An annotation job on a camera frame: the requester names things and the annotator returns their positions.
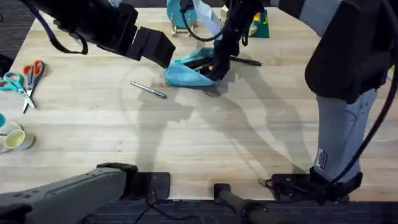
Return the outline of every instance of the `metal bracket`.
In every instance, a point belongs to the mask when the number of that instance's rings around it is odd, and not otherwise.
[[[191,30],[193,30],[195,22],[191,22],[191,14],[188,14],[188,25],[190,26]],[[176,37],[177,34],[188,34],[189,37],[191,35],[188,33],[187,29],[185,27],[177,27],[174,23],[174,14],[172,14],[172,18],[170,20],[170,23],[172,25],[172,37]]]

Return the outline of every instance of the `scissor blade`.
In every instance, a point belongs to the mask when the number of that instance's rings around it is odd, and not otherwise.
[[[28,90],[28,91],[27,91],[27,95],[28,95],[29,97],[32,96],[32,90]],[[22,113],[26,113],[27,105],[29,105],[29,102],[28,102],[28,100],[25,98],[24,107],[23,107],[23,109],[22,109]]]
[[[27,103],[29,104],[29,106],[36,108],[36,105],[33,103],[32,99],[30,98],[30,96],[25,92],[23,92],[23,95],[25,97],[25,100],[27,101]]]

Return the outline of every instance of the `dark floor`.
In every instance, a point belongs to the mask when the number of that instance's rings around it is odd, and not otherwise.
[[[164,7],[166,0],[128,0],[136,7]],[[207,0],[212,6],[219,6],[220,1]],[[33,17],[17,0],[0,0],[0,13],[4,21],[0,23],[0,54],[15,58],[28,32]],[[297,223],[398,223],[397,203],[356,203],[333,204],[323,207],[312,203],[278,205],[267,203],[271,214],[295,220]],[[85,223],[134,223],[137,216],[146,208],[145,202],[116,202],[105,205],[88,216]],[[232,212],[219,205],[206,201],[174,202],[169,201],[161,206],[175,216],[199,215],[205,223],[236,223]],[[153,210],[143,216],[140,223],[176,223],[160,216]],[[183,223],[200,223],[198,220],[187,220]]]

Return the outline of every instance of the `orange-handled scissors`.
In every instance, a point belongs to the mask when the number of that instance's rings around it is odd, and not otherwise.
[[[45,71],[45,64],[41,60],[36,60],[33,65],[26,65],[24,68],[24,74],[27,76],[27,95],[29,97],[32,96],[33,91],[35,90],[36,85],[39,80],[42,78]],[[26,112],[27,105],[29,102],[25,100],[23,113]]]

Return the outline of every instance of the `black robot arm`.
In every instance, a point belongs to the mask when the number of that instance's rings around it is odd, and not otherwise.
[[[134,60],[144,56],[164,68],[169,66],[175,46],[160,31],[143,27],[138,29],[135,25],[138,12],[130,4],[117,0],[21,1],[43,24],[54,47],[64,53],[77,52],[69,51],[56,40],[49,27],[46,29],[38,10],[52,16],[59,29],[82,40],[85,48],[80,52],[82,54],[87,54],[87,41]]]

